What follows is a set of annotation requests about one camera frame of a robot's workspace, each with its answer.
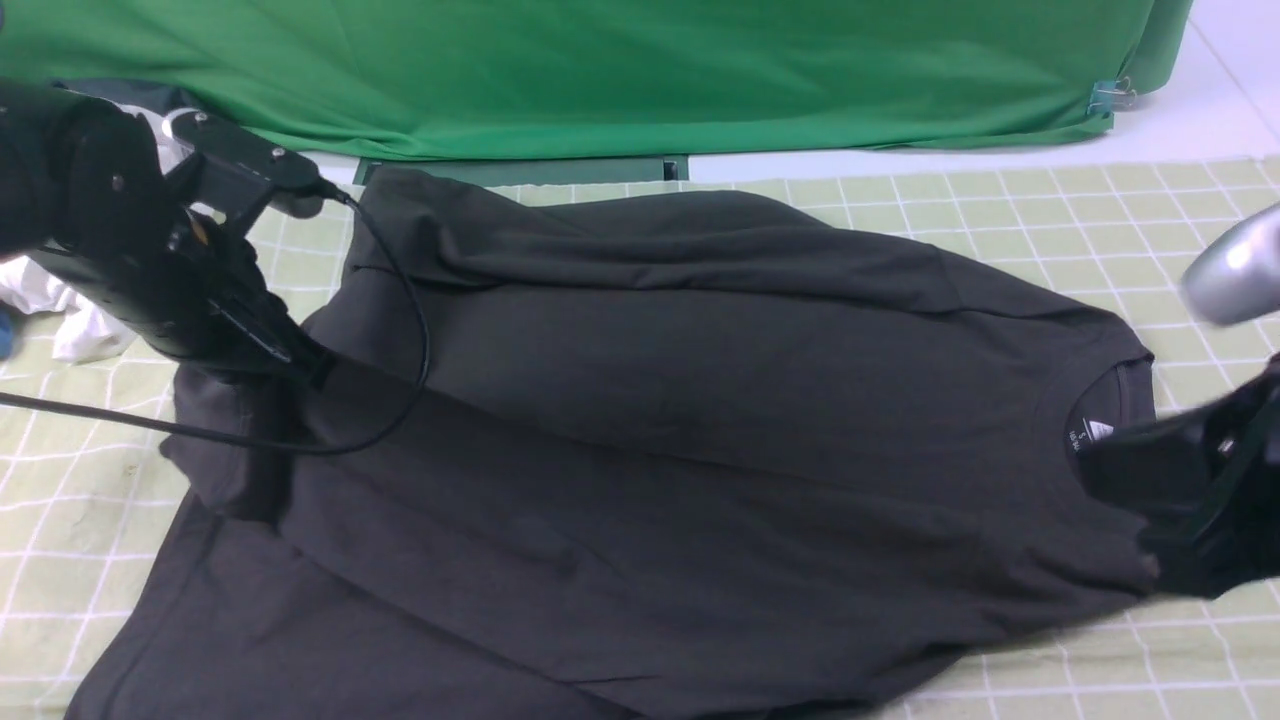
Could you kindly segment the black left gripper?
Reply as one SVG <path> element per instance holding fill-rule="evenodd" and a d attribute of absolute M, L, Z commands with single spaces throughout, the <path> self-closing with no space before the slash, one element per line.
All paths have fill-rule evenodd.
<path fill-rule="evenodd" d="M 163 356 L 202 372 L 321 389 L 335 365 L 269 290 L 253 245 L 205 217 L 115 251 L 50 240 L 29 259 Z"/>

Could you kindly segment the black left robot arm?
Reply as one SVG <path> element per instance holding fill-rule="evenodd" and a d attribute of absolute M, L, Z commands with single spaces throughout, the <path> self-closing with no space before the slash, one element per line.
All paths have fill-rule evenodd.
<path fill-rule="evenodd" d="M 335 187 L 307 158 L 204 111 L 163 123 L 99 97 L 3 81 L 3 252 L 31 258 L 161 355 L 314 386 L 332 356 L 268 287 L 247 234 L 269 208 L 316 217 Z"/>

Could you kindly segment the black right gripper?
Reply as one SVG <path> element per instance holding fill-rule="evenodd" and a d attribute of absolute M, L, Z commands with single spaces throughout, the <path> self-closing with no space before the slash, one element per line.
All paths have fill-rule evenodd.
<path fill-rule="evenodd" d="M 1078 454 L 1085 492 L 1147 518 L 1157 597 L 1277 578 L 1277 357 L 1220 398 L 1117 428 Z"/>

